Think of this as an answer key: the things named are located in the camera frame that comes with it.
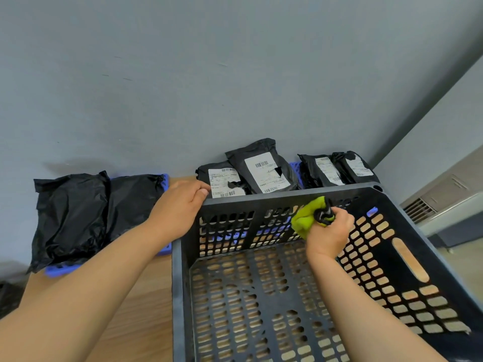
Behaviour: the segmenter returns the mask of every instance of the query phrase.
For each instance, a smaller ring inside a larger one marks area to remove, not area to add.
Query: black poly mailer bag
[[[245,180],[228,161],[200,166],[196,170],[196,178],[211,186],[208,198],[251,194]]]
[[[354,151],[334,152],[330,158],[349,183],[379,182],[369,164]]]
[[[307,188],[344,185],[339,170],[328,155],[300,155],[300,171]]]
[[[101,249],[106,235],[108,182],[105,171],[34,179],[39,221],[28,272],[37,273],[64,261],[86,261]]]
[[[299,189],[297,175],[290,164],[277,153],[274,139],[260,139],[225,154],[254,194]]]
[[[164,175],[144,174],[111,179],[105,245],[146,221],[164,193]]]

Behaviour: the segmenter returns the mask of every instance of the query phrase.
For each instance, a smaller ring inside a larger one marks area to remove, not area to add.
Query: person's right arm
[[[335,221],[315,223],[306,253],[329,314],[351,361],[445,361],[437,351],[360,289],[335,261],[345,247],[354,217],[333,207]]]

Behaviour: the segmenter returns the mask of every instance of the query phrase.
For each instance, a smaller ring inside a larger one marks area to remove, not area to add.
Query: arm
[[[177,182],[145,223],[2,319],[2,360],[85,360],[149,261],[190,229],[209,189]]]
[[[333,210],[333,224],[312,225],[307,237],[307,259],[351,361],[445,361],[362,291],[335,261],[345,247],[354,217],[343,209]]]

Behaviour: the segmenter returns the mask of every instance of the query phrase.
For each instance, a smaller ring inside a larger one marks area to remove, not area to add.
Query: green cloth
[[[303,239],[307,240],[307,234],[309,233],[312,224],[315,222],[313,213],[316,209],[326,207],[326,198],[324,196],[318,197],[305,205],[297,214],[292,218],[292,228]]]

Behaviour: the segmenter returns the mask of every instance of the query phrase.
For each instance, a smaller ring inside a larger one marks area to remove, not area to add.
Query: person's left hand
[[[182,237],[193,225],[210,190],[199,180],[174,183],[156,202],[145,224],[169,241]]]

